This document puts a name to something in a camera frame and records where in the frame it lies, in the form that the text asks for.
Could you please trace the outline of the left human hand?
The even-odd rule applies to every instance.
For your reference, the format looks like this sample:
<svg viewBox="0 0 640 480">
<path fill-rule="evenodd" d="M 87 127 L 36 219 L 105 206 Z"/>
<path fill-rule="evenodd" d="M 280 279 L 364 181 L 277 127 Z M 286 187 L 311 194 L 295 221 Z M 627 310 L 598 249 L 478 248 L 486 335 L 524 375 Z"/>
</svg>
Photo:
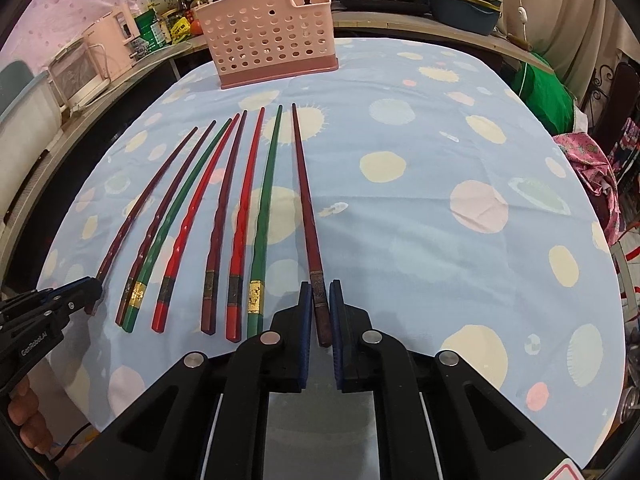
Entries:
<svg viewBox="0 0 640 480">
<path fill-rule="evenodd" d="M 8 406 L 10 421 L 20 428 L 20 438 L 26 448 L 39 454 L 50 452 L 53 436 L 43 414 L 39 411 L 39 399 L 25 376 L 10 394 Z"/>
</svg>

